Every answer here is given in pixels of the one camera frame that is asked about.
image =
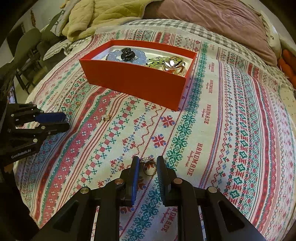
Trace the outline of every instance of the screw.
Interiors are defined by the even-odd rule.
[[[86,193],[89,192],[89,189],[86,188],[86,187],[84,187],[84,188],[80,189],[80,192],[81,192],[82,194],[86,194]]]
[[[175,178],[175,179],[173,180],[173,182],[174,182],[175,184],[181,184],[181,183],[183,182],[183,180],[182,180],[181,178]]]
[[[209,190],[210,193],[216,193],[217,192],[217,188],[215,188],[215,187],[209,187],[208,190]]]
[[[121,179],[121,178],[117,178],[117,179],[115,179],[115,181],[114,181],[116,184],[122,184],[123,183],[123,179]]]

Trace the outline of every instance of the bedspread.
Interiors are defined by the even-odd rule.
[[[280,240],[295,220],[296,175],[295,125],[280,96],[283,77],[241,45],[230,41],[226,47],[228,40],[215,34],[201,37],[196,25],[147,23],[93,35],[28,97],[45,112],[63,111],[70,120],[67,133],[47,138],[38,154],[14,167],[32,217],[42,227],[81,187],[103,187],[119,177],[132,156],[163,155],[179,177],[199,188],[217,187],[267,240]],[[88,84],[79,58],[111,39],[198,53],[178,111]],[[110,121],[102,120],[106,114]],[[134,207],[120,209],[120,239],[176,240],[176,209],[162,205],[157,175],[140,173],[138,188]]]

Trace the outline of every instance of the jewelry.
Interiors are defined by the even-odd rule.
[[[111,117],[112,117],[112,115],[102,116],[102,120],[103,121],[109,121]]]
[[[151,63],[146,64],[146,66],[149,67],[149,68],[155,68],[157,65],[163,65],[163,63],[168,59],[169,58],[167,58],[167,57],[150,58],[149,62],[151,62]]]
[[[121,51],[115,50],[114,52],[110,52],[106,57],[106,60],[109,60],[109,61],[131,62],[137,65],[145,65],[146,59],[147,57],[143,51],[140,51],[138,49],[131,49],[131,48],[124,48]]]
[[[122,52],[121,59],[124,62],[132,61],[136,56],[135,52],[132,51],[131,48],[124,48],[121,50],[121,52]]]
[[[185,63],[180,57],[174,56],[163,63],[163,70],[172,74],[180,74],[185,69]]]
[[[140,159],[140,163],[144,163],[144,165],[143,165],[143,172],[144,172],[147,176],[153,177],[153,176],[156,174],[156,172],[157,172],[157,169],[156,169],[156,162],[155,162],[152,158],[150,158],[150,157],[142,158],[142,159]],[[150,164],[150,165],[153,164],[153,165],[155,166],[155,170],[154,170],[153,174],[147,174],[147,173],[146,173],[146,170],[148,169],[147,164]]]

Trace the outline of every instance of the orange cushion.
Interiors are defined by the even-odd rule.
[[[295,76],[295,73],[291,66],[286,64],[285,60],[282,57],[280,57],[278,60],[278,67],[286,74],[286,76],[288,76],[289,80],[291,80]]]
[[[285,62],[296,72],[296,57],[289,50],[284,49],[283,58]]]
[[[290,79],[290,82],[292,83],[294,89],[296,89],[296,75]]]

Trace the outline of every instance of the black chair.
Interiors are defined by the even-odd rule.
[[[12,60],[12,66],[17,69],[16,78],[20,83],[20,86],[29,94],[29,87],[33,83],[33,78],[29,76],[32,70],[42,69],[39,63],[40,53],[36,50],[36,46],[41,40],[41,33],[37,28],[33,28],[26,32],[19,40],[17,48],[15,50],[15,56]],[[21,79],[23,75],[27,79],[25,84]]]

